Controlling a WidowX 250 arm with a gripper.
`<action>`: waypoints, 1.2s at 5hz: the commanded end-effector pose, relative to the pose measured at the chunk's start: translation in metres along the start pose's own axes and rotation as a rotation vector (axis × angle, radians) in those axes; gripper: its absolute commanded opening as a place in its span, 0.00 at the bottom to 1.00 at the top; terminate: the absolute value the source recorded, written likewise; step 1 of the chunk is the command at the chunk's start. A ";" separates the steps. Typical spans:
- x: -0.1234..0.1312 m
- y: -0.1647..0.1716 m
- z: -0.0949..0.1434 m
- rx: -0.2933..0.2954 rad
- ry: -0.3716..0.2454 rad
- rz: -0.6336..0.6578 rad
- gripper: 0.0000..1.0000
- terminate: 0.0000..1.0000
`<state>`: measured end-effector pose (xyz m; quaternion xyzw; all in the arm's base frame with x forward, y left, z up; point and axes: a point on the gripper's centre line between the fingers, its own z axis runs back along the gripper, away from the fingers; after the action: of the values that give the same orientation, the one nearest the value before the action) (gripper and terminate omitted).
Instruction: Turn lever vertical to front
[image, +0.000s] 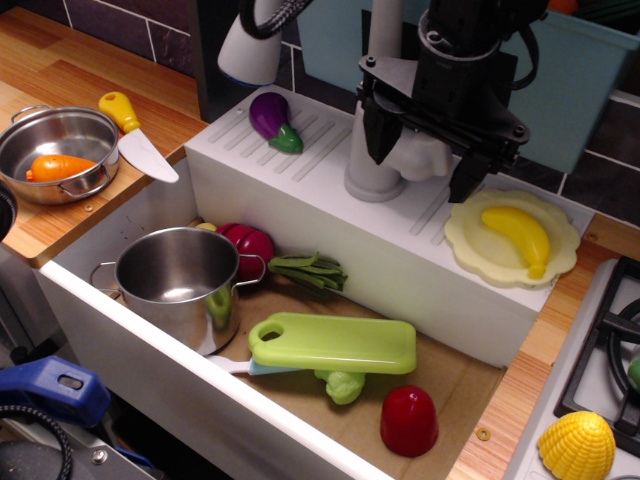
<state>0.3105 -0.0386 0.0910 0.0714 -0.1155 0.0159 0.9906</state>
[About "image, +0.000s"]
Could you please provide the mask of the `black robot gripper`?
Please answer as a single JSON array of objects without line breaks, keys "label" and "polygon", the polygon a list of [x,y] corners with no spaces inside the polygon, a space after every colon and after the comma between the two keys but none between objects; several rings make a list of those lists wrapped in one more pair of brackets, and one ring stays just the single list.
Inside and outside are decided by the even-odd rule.
[{"label": "black robot gripper", "polygon": [[544,1],[433,1],[420,18],[415,60],[360,61],[373,80],[362,102],[369,156],[380,165],[404,127],[460,149],[449,202],[463,203],[487,174],[513,164],[530,138],[508,109],[508,96],[536,78],[539,49],[532,23]]}]

